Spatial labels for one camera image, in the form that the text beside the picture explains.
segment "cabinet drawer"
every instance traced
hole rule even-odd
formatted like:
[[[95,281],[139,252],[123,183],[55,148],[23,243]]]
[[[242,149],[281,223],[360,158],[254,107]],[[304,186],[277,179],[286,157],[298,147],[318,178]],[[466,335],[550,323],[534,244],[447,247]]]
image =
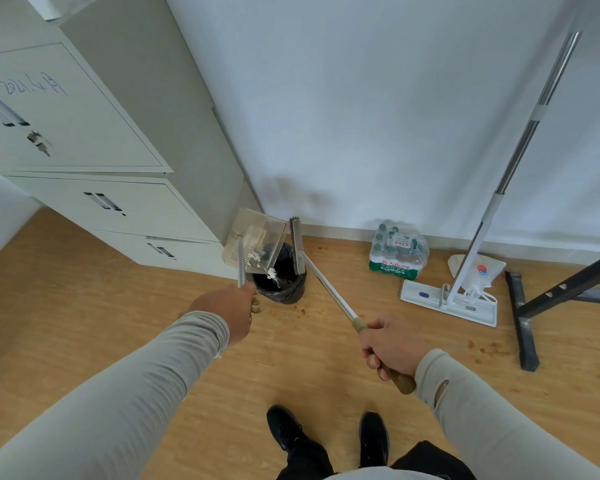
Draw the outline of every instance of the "cabinet drawer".
[[[86,229],[217,241],[163,178],[132,181],[49,173],[6,177]]]
[[[217,242],[170,241],[144,235],[89,231],[138,264],[238,278],[238,270],[222,261],[222,247]]]
[[[0,53],[0,168],[170,171],[122,114],[62,43]]]

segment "person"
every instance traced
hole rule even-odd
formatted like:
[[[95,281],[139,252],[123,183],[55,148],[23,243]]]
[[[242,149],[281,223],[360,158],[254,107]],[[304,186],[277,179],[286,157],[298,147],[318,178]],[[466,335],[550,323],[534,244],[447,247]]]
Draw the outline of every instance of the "person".
[[[215,356],[247,336],[255,291],[247,283],[197,298],[158,337],[74,389],[8,441],[0,449],[0,479],[138,478],[193,384]],[[403,320],[385,315],[369,325],[360,333],[368,366],[384,381],[389,378],[380,360],[415,377],[416,395],[429,405],[464,463],[419,443],[387,467],[386,428],[378,414],[368,412],[360,425],[361,468],[338,478],[600,479],[599,468]],[[302,432],[289,411],[273,406],[267,419],[287,453],[279,479],[334,475],[327,452]]]

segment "white plastic bag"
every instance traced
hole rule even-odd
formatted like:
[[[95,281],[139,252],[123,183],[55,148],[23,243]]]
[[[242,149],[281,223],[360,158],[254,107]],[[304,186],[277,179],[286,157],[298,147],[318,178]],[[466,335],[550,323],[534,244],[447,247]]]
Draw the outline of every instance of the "white plastic bag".
[[[464,254],[454,254],[447,261],[449,271],[451,271],[451,275],[454,278],[456,277],[458,268],[462,264],[462,259],[464,259]],[[469,272],[464,277],[463,282],[460,283],[460,286],[464,289],[464,296],[468,299],[482,297],[497,303],[498,300],[484,289],[491,288],[491,282],[502,272],[506,265],[507,263],[505,262],[477,254],[473,259],[473,265],[469,269]]]

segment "gray long sleeve shirt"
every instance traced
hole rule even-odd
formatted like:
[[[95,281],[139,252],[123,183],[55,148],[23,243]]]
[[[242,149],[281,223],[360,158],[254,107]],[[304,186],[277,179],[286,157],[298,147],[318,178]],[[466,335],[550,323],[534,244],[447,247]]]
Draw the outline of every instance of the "gray long sleeve shirt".
[[[0,449],[0,479],[136,479],[189,389],[222,352],[229,329],[191,312],[89,379]],[[600,479],[600,469],[517,411],[442,350],[416,371],[416,395],[479,479]],[[434,404],[438,387],[448,386]],[[432,479],[387,467],[342,480]]]

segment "shoe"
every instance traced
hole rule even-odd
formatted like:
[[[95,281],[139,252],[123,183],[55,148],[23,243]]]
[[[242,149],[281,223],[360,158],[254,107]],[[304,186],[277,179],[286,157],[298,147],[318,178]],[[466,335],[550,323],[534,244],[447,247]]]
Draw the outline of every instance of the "shoe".
[[[291,451],[299,439],[308,438],[291,411],[278,404],[267,411],[267,423],[274,439],[284,451]]]
[[[389,433],[380,414],[367,411],[360,428],[360,468],[385,467],[389,460]]]

